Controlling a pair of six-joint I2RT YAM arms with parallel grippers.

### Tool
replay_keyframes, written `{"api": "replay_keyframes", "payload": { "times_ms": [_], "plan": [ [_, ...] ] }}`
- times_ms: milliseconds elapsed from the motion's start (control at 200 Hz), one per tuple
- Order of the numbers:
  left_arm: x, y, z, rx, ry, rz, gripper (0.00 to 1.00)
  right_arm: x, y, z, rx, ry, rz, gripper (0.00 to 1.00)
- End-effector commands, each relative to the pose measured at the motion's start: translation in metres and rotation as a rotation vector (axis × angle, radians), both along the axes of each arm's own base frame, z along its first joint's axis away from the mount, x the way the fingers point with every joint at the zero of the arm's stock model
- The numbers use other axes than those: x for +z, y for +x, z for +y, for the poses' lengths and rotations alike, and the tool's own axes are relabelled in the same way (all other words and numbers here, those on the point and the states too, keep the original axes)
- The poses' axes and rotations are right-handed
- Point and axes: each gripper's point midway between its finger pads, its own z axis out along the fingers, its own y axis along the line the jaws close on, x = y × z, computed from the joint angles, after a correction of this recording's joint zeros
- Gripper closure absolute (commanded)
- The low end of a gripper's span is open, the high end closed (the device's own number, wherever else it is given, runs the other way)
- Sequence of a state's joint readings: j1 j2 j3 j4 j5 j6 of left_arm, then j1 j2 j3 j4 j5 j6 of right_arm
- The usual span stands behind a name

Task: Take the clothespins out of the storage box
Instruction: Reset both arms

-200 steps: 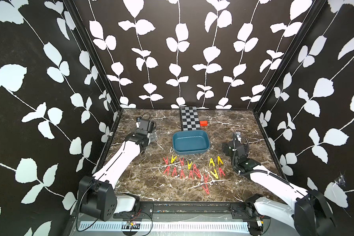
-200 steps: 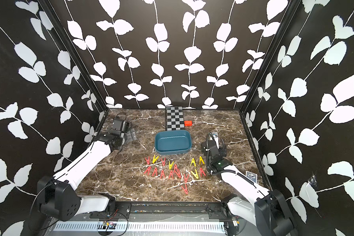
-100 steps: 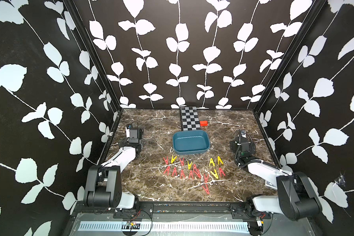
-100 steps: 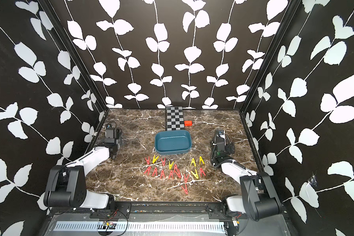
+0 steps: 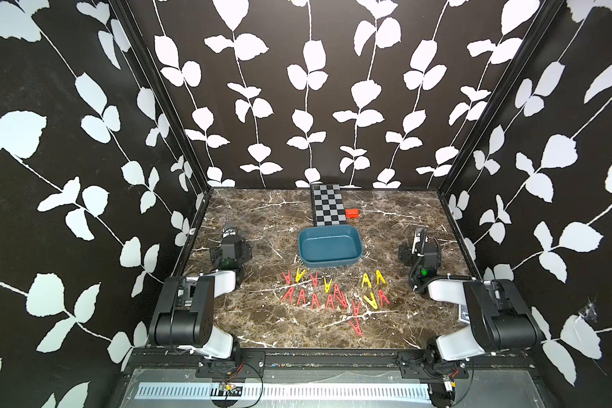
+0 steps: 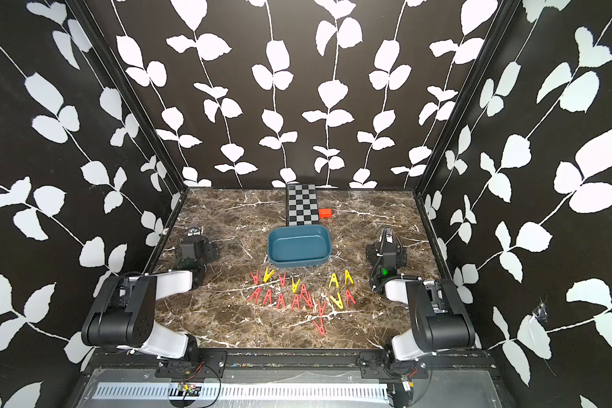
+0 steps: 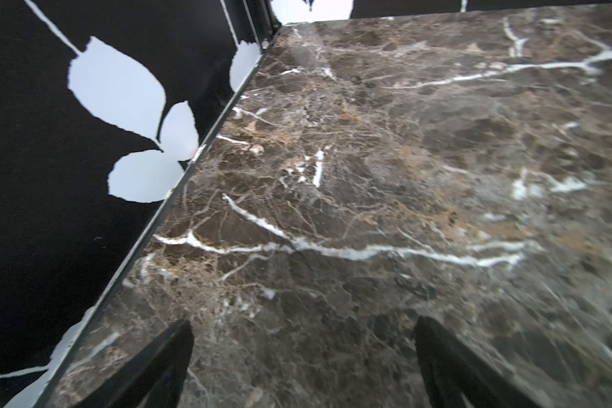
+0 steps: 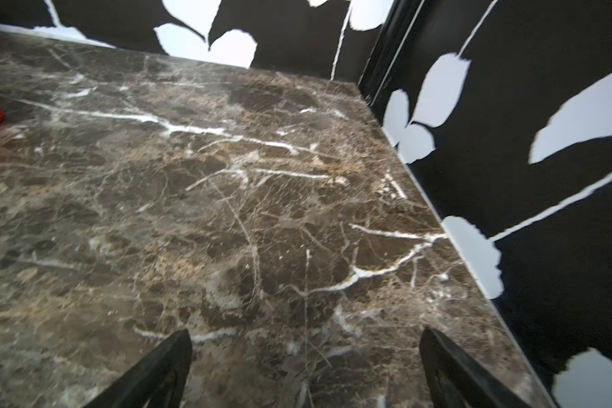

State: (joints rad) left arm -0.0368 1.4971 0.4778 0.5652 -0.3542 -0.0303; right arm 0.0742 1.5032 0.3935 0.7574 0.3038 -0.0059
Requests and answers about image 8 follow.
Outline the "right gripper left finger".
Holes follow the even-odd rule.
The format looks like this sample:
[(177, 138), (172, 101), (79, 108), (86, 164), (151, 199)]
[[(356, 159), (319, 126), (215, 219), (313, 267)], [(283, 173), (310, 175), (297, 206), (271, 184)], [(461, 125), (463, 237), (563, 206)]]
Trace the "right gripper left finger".
[(176, 331), (85, 407), (180, 406), (192, 353), (189, 331)]

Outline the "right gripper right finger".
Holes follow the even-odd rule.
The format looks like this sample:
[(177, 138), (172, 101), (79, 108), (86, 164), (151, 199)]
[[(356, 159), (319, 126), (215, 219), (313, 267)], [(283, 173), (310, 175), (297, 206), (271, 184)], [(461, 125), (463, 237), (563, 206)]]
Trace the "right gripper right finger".
[(442, 331), (427, 326), (419, 352), (436, 408), (528, 406)]

